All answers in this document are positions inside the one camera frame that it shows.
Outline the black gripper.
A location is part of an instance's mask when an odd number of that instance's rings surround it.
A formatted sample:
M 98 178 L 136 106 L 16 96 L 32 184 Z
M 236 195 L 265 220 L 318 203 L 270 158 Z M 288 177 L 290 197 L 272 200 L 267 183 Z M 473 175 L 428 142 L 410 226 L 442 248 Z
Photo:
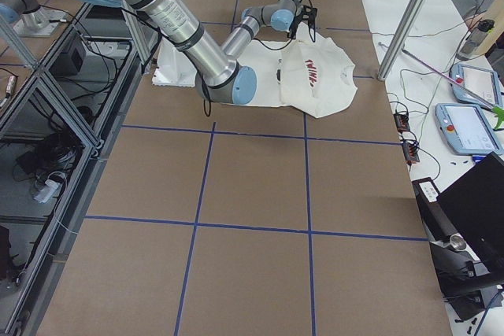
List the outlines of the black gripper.
M 296 25 L 292 24 L 288 31 L 288 38 L 295 39 L 296 38 Z

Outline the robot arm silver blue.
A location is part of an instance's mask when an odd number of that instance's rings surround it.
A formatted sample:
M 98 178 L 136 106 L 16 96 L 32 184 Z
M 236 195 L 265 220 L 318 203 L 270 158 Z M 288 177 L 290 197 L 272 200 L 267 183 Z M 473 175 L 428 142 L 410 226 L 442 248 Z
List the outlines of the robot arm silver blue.
M 255 71 L 217 45 L 183 0 L 80 0 L 120 8 L 128 4 L 147 14 L 174 47 L 195 66 L 196 87 L 212 102 L 245 105 L 257 90 Z
M 227 55 L 237 58 L 263 27 L 286 32 L 287 37 L 293 39 L 308 9 L 302 0 L 277 0 L 270 5 L 247 8 L 221 48 Z

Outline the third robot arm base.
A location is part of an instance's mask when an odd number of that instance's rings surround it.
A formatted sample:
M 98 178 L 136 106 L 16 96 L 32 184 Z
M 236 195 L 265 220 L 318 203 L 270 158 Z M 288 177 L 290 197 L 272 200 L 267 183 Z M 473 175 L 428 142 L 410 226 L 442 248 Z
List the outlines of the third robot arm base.
M 65 11 L 48 9 L 38 0 L 1 0 L 1 16 L 21 37 L 49 37 L 67 21 Z

